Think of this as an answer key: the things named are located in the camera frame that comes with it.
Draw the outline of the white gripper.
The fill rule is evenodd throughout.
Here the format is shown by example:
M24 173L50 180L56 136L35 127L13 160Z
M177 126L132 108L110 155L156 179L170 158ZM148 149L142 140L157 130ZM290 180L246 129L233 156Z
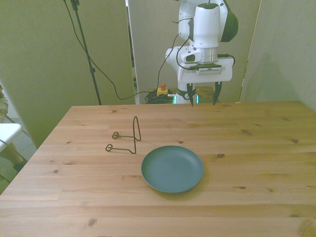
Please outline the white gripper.
M177 78L179 83L187 83L187 93L193 106L193 96L195 94L192 83L216 82L213 94L213 105L216 104L222 89L221 81L230 81L233 77L233 58L219 58L216 65L221 67L201 68L198 70L186 70L189 64L181 63L178 68Z

